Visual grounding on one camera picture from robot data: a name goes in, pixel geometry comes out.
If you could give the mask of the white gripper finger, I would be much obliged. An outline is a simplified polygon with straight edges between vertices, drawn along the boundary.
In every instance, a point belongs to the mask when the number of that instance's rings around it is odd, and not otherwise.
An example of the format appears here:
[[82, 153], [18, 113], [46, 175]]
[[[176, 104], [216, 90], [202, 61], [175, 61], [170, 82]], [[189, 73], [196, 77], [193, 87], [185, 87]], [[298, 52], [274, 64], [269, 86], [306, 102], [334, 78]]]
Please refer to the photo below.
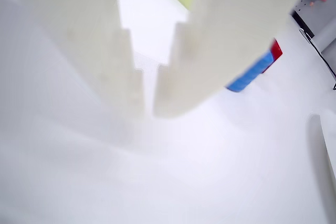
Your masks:
[[44, 34], [109, 109], [113, 119], [135, 126], [144, 111], [142, 71], [134, 66], [130, 33], [122, 28], [118, 0], [19, 0], [32, 25], [1, 29], [1, 45], [28, 55], [33, 30]]
[[180, 116], [232, 82], [269, 48], [296, 0], [192, 0], [160, 66], [153, 112]]

